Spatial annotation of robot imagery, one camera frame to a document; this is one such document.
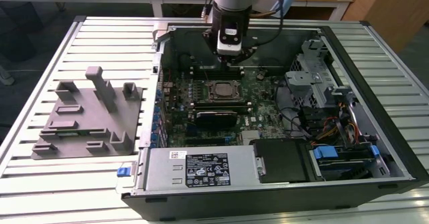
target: power supply label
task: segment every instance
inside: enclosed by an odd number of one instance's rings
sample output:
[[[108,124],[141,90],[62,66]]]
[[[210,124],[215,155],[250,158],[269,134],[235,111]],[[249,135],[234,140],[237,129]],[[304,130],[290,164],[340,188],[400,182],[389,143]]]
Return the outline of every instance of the power supply label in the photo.
[[[209,187],[231,185],[229,155],[186,156],[186,186]]]

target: blue release tab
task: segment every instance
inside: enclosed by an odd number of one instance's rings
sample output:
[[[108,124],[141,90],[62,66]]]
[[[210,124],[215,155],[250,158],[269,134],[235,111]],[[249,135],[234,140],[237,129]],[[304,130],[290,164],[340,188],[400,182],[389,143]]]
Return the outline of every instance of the blue release tab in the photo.
[[[380,150],[378,150],[377,146],[372,145],[372,146],[369,146],[369,148],[370,148],[374,156],[377,157],[380,155]]]
[[[334,146],[320,146],[313,150],[316,159],[337,158],[338,153]]]
[[[318,148],[316,148],[316,149],[313,150],[313,153],[314,153],[314,157],[316,157],[317,160],[322,158],[322,153],[321,153],[321,151],[320,151]]]
[[[118,169],[116,172],[118,177],[127,177],[131,176],[131,167],[122,167]]]

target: wooden cabinet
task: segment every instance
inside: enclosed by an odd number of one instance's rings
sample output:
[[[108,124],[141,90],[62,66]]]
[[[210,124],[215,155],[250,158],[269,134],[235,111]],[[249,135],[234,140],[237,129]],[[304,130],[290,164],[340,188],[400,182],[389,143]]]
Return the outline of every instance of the wooden cabinet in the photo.
[[[356,0],[342,20],[369,21],[398,52],[429,19],[429,0]]]

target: barcode sticker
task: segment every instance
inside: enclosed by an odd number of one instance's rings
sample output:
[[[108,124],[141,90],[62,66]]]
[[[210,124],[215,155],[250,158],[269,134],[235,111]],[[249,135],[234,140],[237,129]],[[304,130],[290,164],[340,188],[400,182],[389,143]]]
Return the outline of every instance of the barcode sticker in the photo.
[[[186,159],[187,151],[170,151],[170,159]]]

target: slotted metal surface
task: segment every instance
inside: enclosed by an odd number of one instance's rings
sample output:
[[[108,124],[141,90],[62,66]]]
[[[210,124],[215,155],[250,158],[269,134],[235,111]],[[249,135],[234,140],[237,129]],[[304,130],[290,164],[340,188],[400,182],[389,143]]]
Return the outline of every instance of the slotted metal surface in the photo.
[[[151,84],[155,54],[151,44],[154,25],[159,21],[199,22],[195,19],[87,18],[86,22],[74,23],[2,145],[2,223],[146,223],[120,200],[119,193],[133,186],[133,177],[116,178],[116,169],[130,165],[137,155],[39,161],[30,155],[54,108],[58,97],[52,90],[60,80],[75,80],[78,87],[91,87],[84,70],[99,65],[104,69],[103,77],[111,80],[114,87],[130,81],[143,88],[155,87]],[[255,22],[278,24],[277,21]],[[429,168],[428,95],[404,64],[380,46],[380,40],[370,35],[369,29],[360,23],[345,22],[286,21],[285,24],[332,27],[409,145]],[[145,110],[150,107],[153,105],[143,101],[141,124],[149,117]],[[380,223],[386,218],[392,223],[428,223],[427,187],[384,196],[352,209],[186,220],[181,223]]]

